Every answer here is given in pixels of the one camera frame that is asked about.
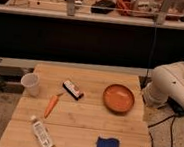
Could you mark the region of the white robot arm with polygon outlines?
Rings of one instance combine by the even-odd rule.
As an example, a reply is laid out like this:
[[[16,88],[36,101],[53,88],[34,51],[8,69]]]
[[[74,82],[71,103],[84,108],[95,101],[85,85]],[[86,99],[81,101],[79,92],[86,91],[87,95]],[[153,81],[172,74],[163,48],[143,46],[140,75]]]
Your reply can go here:
[[[184,108],[184,61],[155,67],[142,95],[151,108],[163,106],[169,98]]]

